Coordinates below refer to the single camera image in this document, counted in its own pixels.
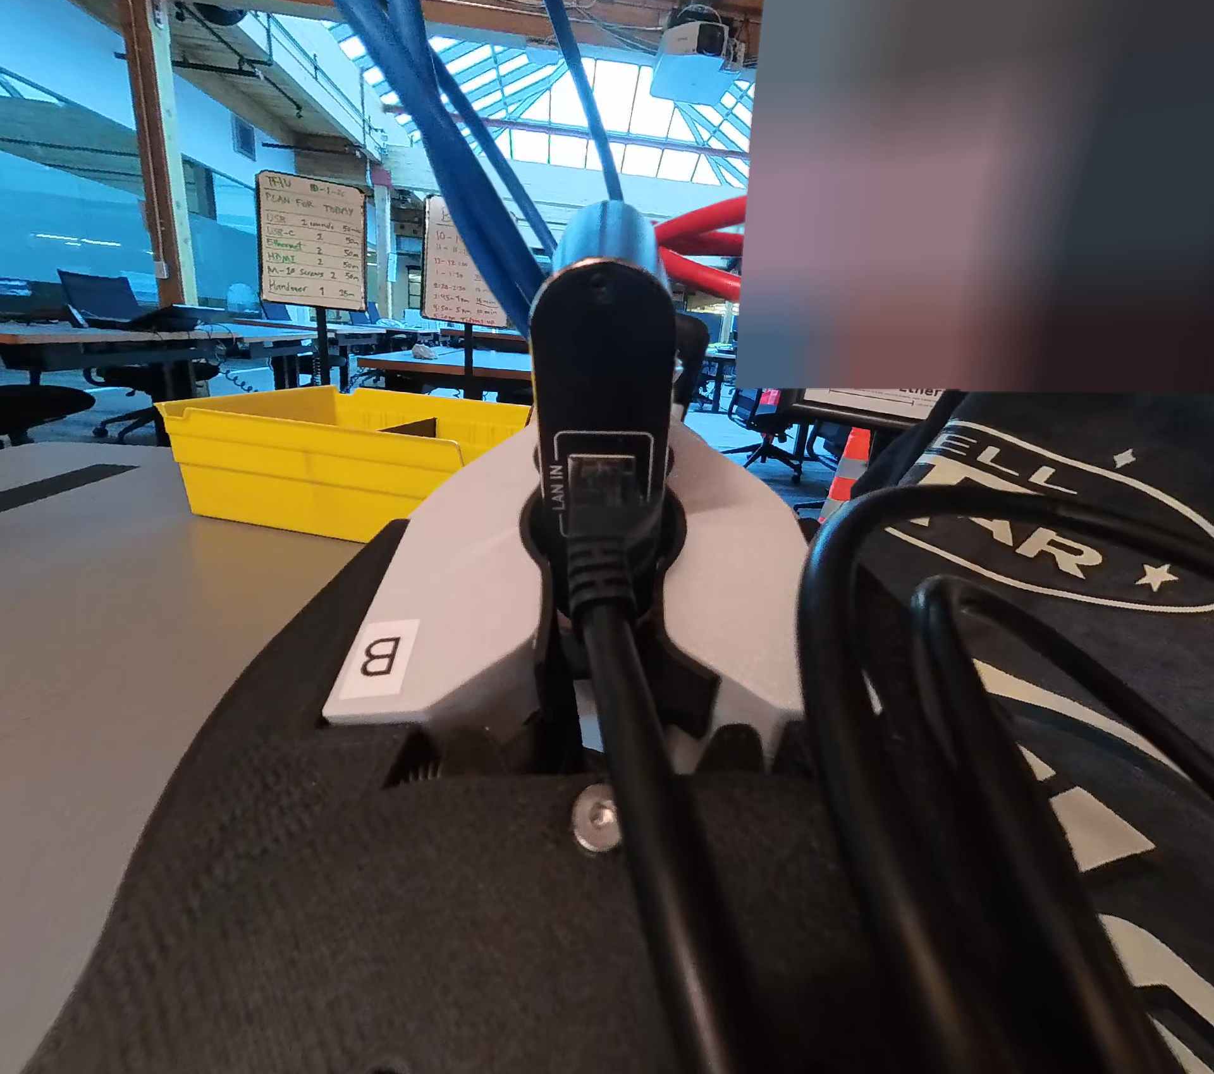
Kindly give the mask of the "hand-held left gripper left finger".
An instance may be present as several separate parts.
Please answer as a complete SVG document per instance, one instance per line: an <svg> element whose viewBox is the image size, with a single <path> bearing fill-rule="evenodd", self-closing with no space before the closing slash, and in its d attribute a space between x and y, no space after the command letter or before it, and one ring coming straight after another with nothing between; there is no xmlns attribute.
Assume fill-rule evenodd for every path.
<svg viewBox="0 0 1214 1074"><path fill-rule="evenodd" d="M542 569L523 534L537 438L515 433L418 505L324 703L329 724L521 727L539 708Z"/></svg>

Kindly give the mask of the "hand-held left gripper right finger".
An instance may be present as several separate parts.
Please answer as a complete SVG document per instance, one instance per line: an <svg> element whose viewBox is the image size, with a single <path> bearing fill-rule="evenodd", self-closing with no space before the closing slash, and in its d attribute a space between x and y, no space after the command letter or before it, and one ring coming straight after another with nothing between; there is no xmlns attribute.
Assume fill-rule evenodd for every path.
<svg viewBox="0 0 1214 1074"><path fill-rule="evenodd" d="M701 756L724 725L745 724L774 756L806 715L798 599L810 545L797 514L765 481L673 417L669 495L686 533L662 581L664 634L715 686L703 735L667 725L674 756Z"/></svg>

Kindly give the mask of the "yellow plastic bin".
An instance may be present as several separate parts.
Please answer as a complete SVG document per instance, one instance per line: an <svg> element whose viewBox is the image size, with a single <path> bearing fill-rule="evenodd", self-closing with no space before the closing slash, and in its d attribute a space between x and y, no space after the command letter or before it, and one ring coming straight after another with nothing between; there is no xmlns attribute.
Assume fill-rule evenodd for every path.
<svg viewBox="0 0 1214 1074"><path fill-rule="evenodd" d="M529 408L334 385L158 404L196 515L366 543Z"/></svg>

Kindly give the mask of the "black ethernet switch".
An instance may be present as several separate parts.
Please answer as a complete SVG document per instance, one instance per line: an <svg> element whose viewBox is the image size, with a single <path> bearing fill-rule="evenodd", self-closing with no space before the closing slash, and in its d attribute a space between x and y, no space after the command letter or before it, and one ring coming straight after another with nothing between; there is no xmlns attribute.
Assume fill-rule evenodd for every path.
<svg viewBox="0 0 1214 1074"><path fill-rule="evenodd" d="M644 611L659 553L677 365L657 232L634 206L574 214L529 317L542 547L571 621Z"/></svg>

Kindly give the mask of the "orange traffic cone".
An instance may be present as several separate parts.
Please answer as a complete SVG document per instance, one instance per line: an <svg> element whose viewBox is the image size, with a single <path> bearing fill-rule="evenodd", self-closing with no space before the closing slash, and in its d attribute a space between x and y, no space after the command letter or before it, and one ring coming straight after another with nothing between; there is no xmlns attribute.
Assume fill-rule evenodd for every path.
<svg viewBox="0 0 1214 1074"><path fill-rule="evenodd" d="M853 427L844 446L843 456L832 477L827 497L821 506L819 521L826 523L851 499L856 481L865 473L873 452L873 430Z"/></svg>

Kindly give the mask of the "white fiducial marker card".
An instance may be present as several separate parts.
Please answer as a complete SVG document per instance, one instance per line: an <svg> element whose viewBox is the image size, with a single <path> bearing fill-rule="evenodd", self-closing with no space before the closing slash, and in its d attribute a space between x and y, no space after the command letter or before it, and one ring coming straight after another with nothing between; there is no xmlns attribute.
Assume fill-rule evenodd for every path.
<svg viewBox="0 0 1214 1074"><path fill-rule="evenodd" d="M901 430L927 419L945 394L929 388L805 388L793 391L788 410L815 420Z"/></svg>

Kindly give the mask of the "wooden office desk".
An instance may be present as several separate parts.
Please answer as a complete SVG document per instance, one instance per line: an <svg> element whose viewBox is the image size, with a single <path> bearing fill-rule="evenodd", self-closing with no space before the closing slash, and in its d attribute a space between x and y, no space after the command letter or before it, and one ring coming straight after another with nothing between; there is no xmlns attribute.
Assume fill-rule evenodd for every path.
<svg viewBox="0 0 1214 1074"><path fill-rule="evenodd" d="M174 400L195 394L199 362L296 355L311 350L315 338L310 327L253 323L204 324L176 332L3 323L2 360L7 369L29 375L33 382L53 372L99 374L102 369L148 366L161 372L166 396Z"/></svg>

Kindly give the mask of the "black office chair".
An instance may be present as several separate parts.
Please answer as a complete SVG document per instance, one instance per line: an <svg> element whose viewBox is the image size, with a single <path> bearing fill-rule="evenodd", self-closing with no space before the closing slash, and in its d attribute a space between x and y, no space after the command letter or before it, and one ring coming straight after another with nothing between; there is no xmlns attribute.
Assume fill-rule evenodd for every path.
<svg viewBox="0 0 1214 1074"><path fill-rule="evenodd" d="M127 276L98 276L64 269L59 276L70 317L78 326L152 332L185 332L199 326L200 308L170 304L145 309ZM195 398L203 384L219 375L218 364L203 360L103 367L96 377L85 372L91 381L146 394L155 403Z"/></svg>

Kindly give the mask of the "white ceiling projector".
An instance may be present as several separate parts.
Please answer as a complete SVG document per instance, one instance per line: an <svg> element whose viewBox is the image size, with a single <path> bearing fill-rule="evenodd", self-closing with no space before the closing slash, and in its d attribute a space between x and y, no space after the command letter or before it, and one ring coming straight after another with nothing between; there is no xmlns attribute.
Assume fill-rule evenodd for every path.
<svg viewBox="0 0 1214 1074"><path fill-rule="evenodd" d="M679 10L657 46L650 94L678 105L719 105L749 59L748 41L736 29L707 5Z"/></svg>

